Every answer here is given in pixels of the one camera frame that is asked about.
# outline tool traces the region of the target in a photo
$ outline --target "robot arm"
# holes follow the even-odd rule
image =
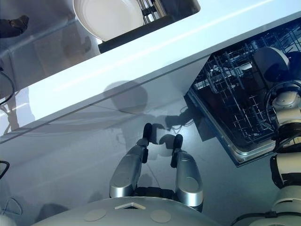
[[[171,166],[177,168],[175,192],[180,202],[202,209],[203,183],[194,158],[181,149],[183,137],[178,134],[174,139]]]
[[[141,164],[146,163],[147,145],[146,138],[140,139],[136,146],[132,147],[121,159],[110,181],[111,198],[131,196],[136,189],[141,173]]]

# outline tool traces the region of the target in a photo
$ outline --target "black joint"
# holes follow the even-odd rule
[[[183,136],[181,134],[177,134],[174,138],[173,150],[177,148],[181,148],[183,144]]]
[[[142,163],[145,164],[147,163],[147,158],[149,157],[149,150],[145,149],[144,153],[143,153],[143,157],[142,157]]]
[[[156,11],[157,11],[156,8],[154,6],[151,6],[149,8],[146,8],[146,9],[142,10],[142,15],[143,16],[147,16],[147,15],[149,15],[151,13],[156,12]]]
[[[173,156],[171,157],[171,162],[170,162],[170,166],[172,168],[177,168],[178,166],[178,153],[173,153]]]
[[[148,144],[151,140],[151,134],[152,134],[152,124],[146,123],[143,129],[143,138],[147,139]]]

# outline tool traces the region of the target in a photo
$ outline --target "gray floor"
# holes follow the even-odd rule
[[[171,144],[174,135],[180,133],[183,149],[194,156],[203,179],[205,215],[227,226],[241,214],[271,208],[278,189],[271,180],[269,157],[237,168],[204,118],[187,110],[184,99],[146,114],[107,111],[111,118],[124,117],[123,122],[60,134],[60,143],[55,134],[33,132],[15,140],[26,140],[18,159],[8,154],[14,151],[8,150],[8,144],[2,146],[0,154],[12,161],[12,167],[0,183],[0,204],[8,197],[21,203],[24,214],[15,217],[18,225],[29,226],[53,214],[108,198],[114,168],[141,137],[147,122],[155,123],[157,129],[140,186],[174,189],[175,169],[169,166]],[[33,139],[44,145],[35,146]]]

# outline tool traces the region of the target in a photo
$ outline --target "black cable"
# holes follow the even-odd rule
[[[1,178],[5,175],[5,173],[7,172],[7,170],[9,169],[9,162],[8,161],[0,161],[0,164],[3,163],[6,165],[5,169],[3,170],[3,172],[0,174],[0,180]]]
[[[301,136],[301,132],[296,133],[295,135],[289,137],[286,140],[281,141],[273,150],[273,152],[277,152],[279,151],[280,148],[282,148],[285,144],[291,142],[292,140],[294,140],[295,138]]]
[[[274,211],[270,211],[267,213],[247,213],[244,214],[238,218],[236,218],[232,224],[230,226],[234,226],[237,222],[247,219],[247,218],[277,218],[277,217],[281,217],[281,216],[297,216],[297,217],[301,217],[301,213],[298,212],[274,212]]]
[[[4,101],[2,101],[2,102],[0,103],[0,105],[2,105],[2,104],[5,104],[7,101],[9,101],[9,100],[13,97],[13,95],[15,94],[15,90],[16,90],[16,89],[15,89],[15,86],[14,86],[13,81],[12,81],[5,73],[3,73],[2,71],[0,71],[0,74],[3,75],[5,78],[8,79],[8,81],[10,82],[11,88],[12,88],[12,92],[11,92],[11,94],[9,95],[9,97],[8,97],[6,100],[4,100]]]

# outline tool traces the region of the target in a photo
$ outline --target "dish rack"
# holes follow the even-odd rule
[[[137,0],[137,2],[142,11],[145,24],[166,16],[160,0]]]
[[[209,87],[212,96],[221,100],[230,123],[221,118],[219,122],[227,128],[231,137],[243,140],[245,145],[257,144],[274,134],[263,107],[268,89],[253,61],[253,54],[261,47],[275,47],[283,53],[301,51],[301,20],[212,54],[193,84],[200,96],[200,91]]]

